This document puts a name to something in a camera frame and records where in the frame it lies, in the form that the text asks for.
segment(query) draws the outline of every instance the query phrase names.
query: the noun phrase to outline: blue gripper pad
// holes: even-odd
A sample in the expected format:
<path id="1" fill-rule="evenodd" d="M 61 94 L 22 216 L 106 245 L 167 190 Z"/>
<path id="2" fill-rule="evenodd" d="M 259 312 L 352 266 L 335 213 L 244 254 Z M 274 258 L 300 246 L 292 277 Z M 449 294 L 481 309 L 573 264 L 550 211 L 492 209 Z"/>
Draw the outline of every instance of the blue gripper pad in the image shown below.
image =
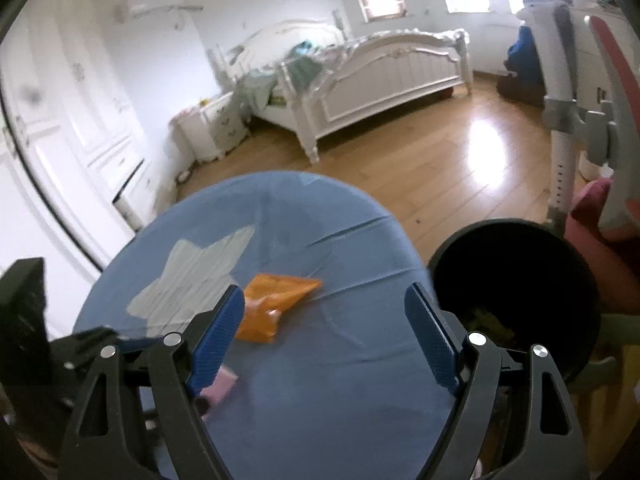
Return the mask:
<path id="1" fill-rule="evenodd" d="M 429 304 L 417 283 L 410 286 L 404 294 L 404 314 L 436 382 L 454 396 L 457 395 L 462 385 L 458 369 L 458 355 L 462 346 L 448 330 L 446 322 Z"/>
<path id="2" fill-rule="evenodd" d="M 214 309 L 217 311 L 216 316 L 196 348 L 191 351 L 191 375 L 186 386 L 194 396 L 213 383 L 244 316 L 244 294 L 241 288 L 229 287 L 220 302 Z"/>

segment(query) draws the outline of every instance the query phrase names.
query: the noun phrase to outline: white headboard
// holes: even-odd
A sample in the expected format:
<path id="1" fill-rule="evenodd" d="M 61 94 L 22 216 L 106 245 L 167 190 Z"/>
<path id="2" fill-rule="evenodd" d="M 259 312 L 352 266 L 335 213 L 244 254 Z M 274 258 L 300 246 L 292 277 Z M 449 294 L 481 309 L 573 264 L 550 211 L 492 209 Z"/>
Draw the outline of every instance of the white headboard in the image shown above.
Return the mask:
<path id="1" fill-rule="evenodd" d="M 225 61 L 226 73 L 231 78 L 239 78 L 255 68 L 274 65 L 305 40 L 328 47 L 343 44 L 344 34 L 339 28 L 318 20 L 287 20 L 276 23 L 262 28 L 243 41 L 239 46 L 244 50 L 235 62 L 229 64 Z"/>

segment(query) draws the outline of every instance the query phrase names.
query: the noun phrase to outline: black trash can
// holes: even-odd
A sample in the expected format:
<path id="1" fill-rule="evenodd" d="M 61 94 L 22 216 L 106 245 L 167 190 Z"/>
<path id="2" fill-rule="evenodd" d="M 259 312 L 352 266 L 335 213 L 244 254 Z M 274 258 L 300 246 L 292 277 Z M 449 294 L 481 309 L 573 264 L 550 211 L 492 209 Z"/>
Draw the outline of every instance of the black trash can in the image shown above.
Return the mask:
<path id="1" fill-rule="evenodd" d="M 443 310 L 496 344 L 543 344 L 566 381 L 587 364 L 600 329 L 598 289 L 580 254 L 539 224 L 495 219 L 449 237 L 429 262 Z"/>

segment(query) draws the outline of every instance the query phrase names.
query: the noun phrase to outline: door handle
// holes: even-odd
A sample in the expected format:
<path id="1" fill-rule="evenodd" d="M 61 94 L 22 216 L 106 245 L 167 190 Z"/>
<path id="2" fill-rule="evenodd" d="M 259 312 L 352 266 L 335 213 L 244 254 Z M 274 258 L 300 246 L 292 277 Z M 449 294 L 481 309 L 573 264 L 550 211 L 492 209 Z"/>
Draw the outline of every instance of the door handle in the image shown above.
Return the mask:
<path id="1" fill-rule="evenodd" d="M 9 132 L 8 126 L 2 127 L 2 136 L 4 137 L 4 143 L 6 144 L 6 148 L 9 151 L 9 156 L 11 156 L 11 158 L 15 158 L 17 155 L 16 149 L 15 149 L 15 142 L 14 142 L 14 138 L 11 136 L 11 132 Z"/>
<path id="2" fill-rule="evenodd" d="M 15 117 L 15 126 L 16 126 L 15 127 L 16 135 L 22 139 L 22 142 L 24 143 L 25 147 L 28 148 L 29 147 L 29 136 L 27 135 L 27 132 L 25 131 L 24 121 L 22 120 L 22 116 L 16 115 L 16 117 Z"/>

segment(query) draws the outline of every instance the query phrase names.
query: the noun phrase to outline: pink cushion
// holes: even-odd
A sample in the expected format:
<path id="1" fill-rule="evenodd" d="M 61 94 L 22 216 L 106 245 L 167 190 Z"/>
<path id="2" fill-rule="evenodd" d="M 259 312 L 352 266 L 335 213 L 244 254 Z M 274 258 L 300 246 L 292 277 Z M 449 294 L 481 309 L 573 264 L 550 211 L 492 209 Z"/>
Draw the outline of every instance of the pink cushion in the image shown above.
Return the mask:
<path id="1" fill-rule="evenodd" d="M 610 179 L 599 178 L 584 187 L 575 198 L 564 237 L 587 261 L 609 310 L 640 314 L 640 238 L 609 242 L 598 229 L 610 186 Z"/>
<path id="2" fill-rule="evenodd" d="M 231 388 L 234 387 L 237 380 L 238 376 L 225 365 L 222 365 L 220 370 L 218 370 L 218 374 L 216 375 L 213 384 L 203 388 L 200 395 L 207 397 L 209 402 L 212 404 L 220 404 L 220 402 L 222 402 L 226 397 L 226 394 L 228 394 L 229 391 L 231 391 Z M 212 412 L 212 410 L 209 410 L 204 418 L 207 418 L 207 415 L 209 415 L 210 412 Z"/>

